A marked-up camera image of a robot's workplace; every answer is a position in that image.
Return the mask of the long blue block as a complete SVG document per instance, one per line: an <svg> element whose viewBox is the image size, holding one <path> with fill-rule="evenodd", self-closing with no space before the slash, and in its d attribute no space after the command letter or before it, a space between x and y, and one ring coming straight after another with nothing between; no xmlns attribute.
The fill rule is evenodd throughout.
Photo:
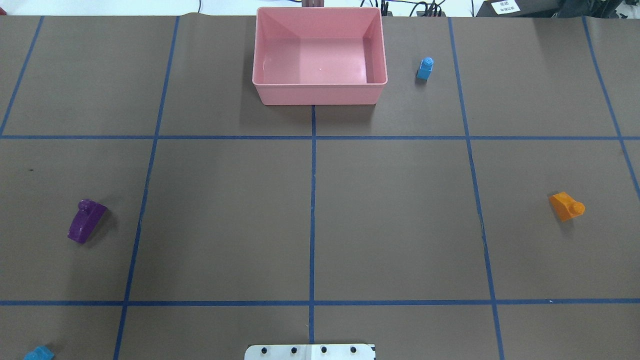
<svg viewBox="0 0 640 360"><path fill-rule="evenodd" d="M53 360L55 354L45 345L37 346L23 356L23 360Z"/></svg>

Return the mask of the pink plastic box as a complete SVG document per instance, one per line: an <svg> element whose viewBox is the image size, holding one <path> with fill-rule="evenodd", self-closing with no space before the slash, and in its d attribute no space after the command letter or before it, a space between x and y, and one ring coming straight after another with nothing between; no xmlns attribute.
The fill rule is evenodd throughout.
<svg viewBox="0 0 640 360"><path fill-rule="evenodd" d="M257 10L252 82L264 105L375 105L387 81L377 7Z"/></svg>

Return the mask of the small blue block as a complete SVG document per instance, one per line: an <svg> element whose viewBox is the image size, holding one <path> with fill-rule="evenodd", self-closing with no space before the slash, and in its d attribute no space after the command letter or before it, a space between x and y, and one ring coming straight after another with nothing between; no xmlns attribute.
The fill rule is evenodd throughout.
<svg viewBox="0 0 640 360"><path fill-rule="evenodd" d="M419 64L419 67L416 71L416 79L427 81L434 70L434 59L432 57L425 57Z"/></svg>

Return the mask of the purple block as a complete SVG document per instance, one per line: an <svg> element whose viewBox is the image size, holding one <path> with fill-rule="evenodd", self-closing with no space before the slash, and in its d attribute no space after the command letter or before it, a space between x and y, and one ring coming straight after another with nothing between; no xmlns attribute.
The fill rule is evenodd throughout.
<svg viewBox="0 0 640 360"><path fill-rule="evenodd" d="M82 199L78 203L77 209L68 229L67 237L78 244L85 244L108 208L91 199Z"/></svg>

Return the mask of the orange block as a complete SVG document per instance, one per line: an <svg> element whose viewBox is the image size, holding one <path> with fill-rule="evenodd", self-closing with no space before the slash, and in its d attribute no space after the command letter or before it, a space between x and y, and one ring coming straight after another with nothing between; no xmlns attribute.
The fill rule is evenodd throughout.
<svg viewBox="0 0 640 360"><path fill-rule="evenodd" d="M554 209L560 221L567 222L585 213L586 207L582 202L577 201L567 192L551 194L548 197L551 207Z"/></svg>

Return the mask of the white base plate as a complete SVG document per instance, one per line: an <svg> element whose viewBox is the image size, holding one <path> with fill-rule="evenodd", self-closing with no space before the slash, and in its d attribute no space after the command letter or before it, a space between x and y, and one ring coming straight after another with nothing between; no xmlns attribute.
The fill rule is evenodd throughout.
<svg viewBox="0 0 640 360"><path fill-rule="evenodd" d="M247 347L245 360L375 360L374 344L256 344Z"/></svg>

